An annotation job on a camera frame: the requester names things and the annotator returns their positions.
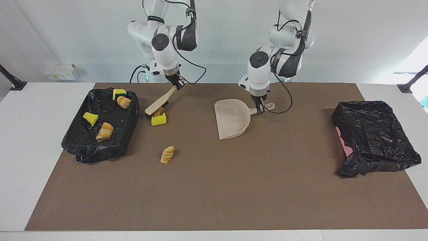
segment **black stand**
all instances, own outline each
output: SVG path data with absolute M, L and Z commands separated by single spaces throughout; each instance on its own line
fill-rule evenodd
M 9 73 L 1 64 L 0 64 L 0 72 L 6 76 L 6 78 L 12 83 L 12 88 L 10 90 L 22 90 L 24 86 L 27 84 L 26 81 L 21 81 L 20 79 L 13 76 Z
M 421 71 L 421 72 L 419 72 L 419 73 L 417 73 L 416 75 L 415 75 L 415 77 L 413 77 L 413 79 L 411 79 L 410 81 L 409 81 L 409 83 L 407 83 L 407 84 L 398 84 L 397 86 L 398 86 L 398 88 L 401 90 L 401 92 L 403 92 L 403 93 L 412 93 L 412 91 L 410 90 L 410 86 L 412 86 L 414 83 L 416 83 L 416 81 L 419 79 L 419 78 L 421 78 L 424 74 L 426 74 L 428 72 L 428 65 L 427 66 L 425 66 L 425 68 Z

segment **black trash bag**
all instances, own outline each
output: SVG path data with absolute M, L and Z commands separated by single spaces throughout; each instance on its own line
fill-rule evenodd
M 124 156 L 140 111 L 137 95 L 132 91 L 127 91 L 127 94 L 131 104 L 128 109 L 123 109 L 113 101 L 113 88 L 89 91 L 61 142 L 62 148 L 75 155 L 80 163 L 96 163 Z M 85 112 L 98 115 L 93 127 L 83 118 Z M 103 122 L 110 123 L 114 130 L 110 139 L 97 142 L 95 138 Z
M 421 163 L 392 108 L 383 101 L 340 102 L 331 119 L 353 150 L 337 171 L 339 176 L 396 172 Z

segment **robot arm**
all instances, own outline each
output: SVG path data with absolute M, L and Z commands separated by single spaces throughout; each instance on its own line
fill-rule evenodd
M 269 32 L 269 40 L 273 46 L 264 45 L 250 57 L 247 74 L 238 84 L 250 92 L 258 114 L 265 111 L 263 101 L 269 92 L 270 72 L 286 78 L 295 76 L 301 68 L 304 49 L 314 42 L 314 36 L 309 32 L 313 2 L 314 0 L 282 0 L 280 13 L 289 20 L 287 23 L 293 25 L 275 25 Z
M 168 2 L 145 0 L 143 5 L 147 23 L 131 21 L 128 33 L 143 52 L 147 70 L 152 75 L 164 74 L 179 90 L 184 82 L 180 76 L 175 50 L 192 51 L 197 47 L 195 2 L 190 0 L 190 6 L 186 9 L 186 17 L 190 17 L 190 24 L 186 27 L 164 24 Z

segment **table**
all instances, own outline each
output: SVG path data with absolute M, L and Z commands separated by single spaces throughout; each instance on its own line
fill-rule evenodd
M 0 102 L 0 239 L 1 240 L 422 240 L 428 230 L 292 230 L 227 232 L 23 232 L 59 155 L 69 123 L 93 83 L 29 83 Z M 396 86 L 359 84 L 366 100 L 390 104 L 422 159 L 428 157 L 424 125 L 428 116 L 412 95 Z M 428 165 L 406 170 L 425 205 Z

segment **brown table mat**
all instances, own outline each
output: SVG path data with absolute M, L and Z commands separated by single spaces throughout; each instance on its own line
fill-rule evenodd
M 170 84 L 96 84 L 139 97 L 128 153 L 86 165 L 63 152 L 25 230 L 428 228 L 406 172 L 335 175 L 345 154 L 330 117 L 338 102 L 363 100 L 357 86 L 287 85 L 290 112 L 252 116 L 242 136 L 219 141 L 214 103 L 236 98 L 253 106 L 235 84 L 186 85 L 166 107 L 168 124 L 157 127 L 143 110 Z M 266 103 L 285 109 L 285 90 L 271 90 Z M 161 164 L 169 145 L 174 158 Z

